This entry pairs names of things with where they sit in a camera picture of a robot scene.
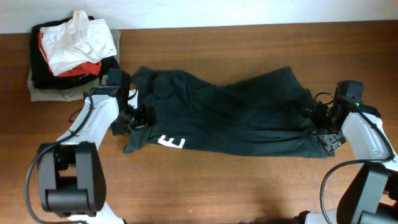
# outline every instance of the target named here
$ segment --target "dark green t-shirt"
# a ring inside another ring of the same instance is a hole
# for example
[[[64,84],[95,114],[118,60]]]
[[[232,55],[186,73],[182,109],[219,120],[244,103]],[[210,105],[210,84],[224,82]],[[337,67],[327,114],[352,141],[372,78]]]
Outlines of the dark green t-shirt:
[[[139,105],[157,125],[131,131],[125,153],[145,143],[239,156],[324,158],[303,111],[314,104],[290,67],[232,85],[214,85],[180,70],[142,68],[133,78]]]

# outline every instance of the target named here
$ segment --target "wooden table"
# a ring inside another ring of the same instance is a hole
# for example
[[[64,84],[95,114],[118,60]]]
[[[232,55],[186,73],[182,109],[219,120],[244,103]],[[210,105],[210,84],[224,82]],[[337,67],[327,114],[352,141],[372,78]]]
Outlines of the wooden table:
[[[313,94],[339,80],[364,83],[364,101],[379,109],[398,148],[398,21],[192,29],[123,30],[121,67],[182,69],[229,84],[290,65]],[[0,223],[32,223],[24,202],[27,168],[42,142],[56,140],[81,101],[30,102],[29,34],[0,35]],[[354,159],[349,144],[329,159],[238,157],[148,144],[122,154],[128,138],[108,131],[99,149],[107,202],[128,223],[238,223],[320,211],[323,176]],[[327,208],[337,206],[358,166],[332,175]],[[37,175],[31,200],[39,217]]]

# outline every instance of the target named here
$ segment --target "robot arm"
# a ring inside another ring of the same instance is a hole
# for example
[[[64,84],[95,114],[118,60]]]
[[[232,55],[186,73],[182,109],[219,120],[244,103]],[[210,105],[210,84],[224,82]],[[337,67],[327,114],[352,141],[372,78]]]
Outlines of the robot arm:
[[[148,113],[145,107],[138,108],[138,90],[129,90],[129,86],[128,73],[110,70],[107,85],[88,92],[82,111],[70,129],[57,139],[60,144],[40,146],[40,202],[46,212],[54,212],[74,223],[124,223],[105,202],[106,183],[98,149],[109,127],[118,135],[156,122],[152,110]],[[76,167],[76,176],[60,175],[61,170],[69,167]],[[27,196],[30,208],[29,193]]]
[[[347,139],[353,149],[356,161],[348,161],[332,168],[328,176],[339,167],[358,163],[361,170],[351,183],[338,208],[325,212],[330,223],[397,223],[398,203],[393,207],[379,203],[382,194],[398,200],[398,160],[382,129],[379,112],[362,102],[362,83],[339,82],[334,95],[333,106],[317,103],[310,108],[310,118],[318,129],[319,139],[325,149],[336,149]],[[325,136],[341,136],[326,142]],[[305,224],[328,223],[323,213],[309,213]]]

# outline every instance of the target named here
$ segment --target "black cable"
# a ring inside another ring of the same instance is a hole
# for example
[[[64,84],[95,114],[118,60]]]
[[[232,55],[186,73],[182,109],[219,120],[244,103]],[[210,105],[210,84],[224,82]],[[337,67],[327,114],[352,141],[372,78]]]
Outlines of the black cable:
[[[65,138],[63,138],[63,139],[60,139],[60,140],[54,142],[53,144],[47,146],[45,149],[43,149],[41,152],[39,152],[39,153],[36,155],[36,157],[33,159],[32,163],[31,163],[31,165],[30,165],[30,167],[29,167],[29,170],[28,170],[28,172],[27,172],[26,180],[25,180],[25,202],[26,202],[26,206],[27,206],[27,209],[28,209],[30,215],[32,216],[32,218],[33,218],[37,223],[42,223],[42,224],[55,224],[55,223],[56,223],[56,224],[83,223],[83,224],[84,224],[84,223],[87,223],[86,221],[83,221],[83,220],[71,221],[71,222],[45,222],[45,221],[39,219],[39,218],[36,216],[36,214],[33,212],[32,206],[30,205],[30,199],[29,199],[29,182],[30,182],[30,176],[32,175],[32,171],[33,171],[33,168],[35,167],[36,163],[41,159],[41,157],[42,157],[46,152],[48,152],[49,150],[53,149],[55,146],[60,145],[62,142],[65,142],[65,141],[67,141],[67,140],[73,138],[73,137],[84,127],[84,125],[86,124],[88,118],[90,117],[91,113],[93,112],[93,109],[94,109],[94,107],[93,107],[93,105],[94,105],[94,103],[93,103],[93,98],[92,98],[91,95],[90,95],[88,92],[86,92],[86,91],[83,92],[83,96],[84,96],[84,98],[88,97],[88,98],[90,99],[90,108],[89,108],[89,110],[88,110],[88,112],[87,112],[87,115],[85,116],[85,118],[83,119],[83,121],[81,122],[81,124],[79,125],[79,127],[77,127],[75,131],[71,131],[71,134],[68,135],[67,137],[65,137]]]
[[[73,116],[75,116],[77,113],[81,112],[82,109],[83,109],[83,108],[80,108],[80,109],[76,110],[75,112],[73,112],[73,113],[69,116],[69,119],[68,119],[69,123],[75,122],[75,120],[72,120]]]
[[[393,160],[395,158],[394,150],[393,150],[392,146],[388,142],[388,140],[385,137],[385,135],[383,135],[383,133],[377,127],[377,125],[372,123],[372,121],[368,117],[366,117],[365,114],[362,113],[362,111],[360,111],[355,105],[353,105],[346,98],[339,98],[339,99],[344,100],[345,102],[347,102],[350,105],[351,109],[354,110],[355,112],[359,113],[359,115],[361,115],[361,117],[378,133],[378,135],[380,136],[380,138],[383,140],[384,144],[386,145],[390,156],[388,156],[385,159],[357,159],[357,160],[353,160],[353,161],[342,162],[341,164],[338,164],[338,165],[334,166],[333,168],[331,168],[326,173],[325,177],[322,180],[321,189],[320,189],[320,193],[319,193],[319,201],[320,201],[320,204],[321,204],[321,210],[322,210],[323,217],[325,217],[325,220],[326,220],[326,222],[328,224],[332,224],[332,222],[330,221],[328,215],[326,214],[325,204],[324,204],[324,201],[323,201],[323,193],[325,191],[326,182],[327,182],[329,176],[331,176],[331,174],[334,171],[336,171],[339,168],[342,168],[344,166],[351,165],[351,164],[359,164],[359,163],[365,163],[365,162],[389,162],[389,161],[391,161],[391,160]]]
[[[317,102],[317,97],[320,96],[320,95],[328,95],[328,96],[332,97],[333,100],[331,100],[330,102],[327,102],[327,103],[319,103],[319,102]],[[315,103],[318,104],[318,105],[329,105],[329,104],[332,104],[332,103],[333,103],[334,97],[335,97],[335,96],[334,96],[333,94],[331,94],[331,93],[320,92],[320,93],[318,93],[318,94],[316,94],[316,95],[314,96],[313,100],[314,100]]]

